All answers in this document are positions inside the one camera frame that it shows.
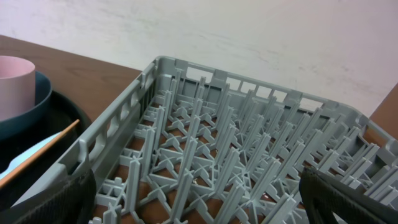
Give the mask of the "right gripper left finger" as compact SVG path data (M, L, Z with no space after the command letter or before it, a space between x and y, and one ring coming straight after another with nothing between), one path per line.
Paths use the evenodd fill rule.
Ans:
M88 169L2 211L1 223L88 223L95 193L95 176Z

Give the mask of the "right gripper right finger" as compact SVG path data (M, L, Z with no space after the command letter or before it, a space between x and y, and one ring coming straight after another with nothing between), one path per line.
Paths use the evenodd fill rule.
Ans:
M393 210L313 167L305 167L299 192L310 223L397 223Z

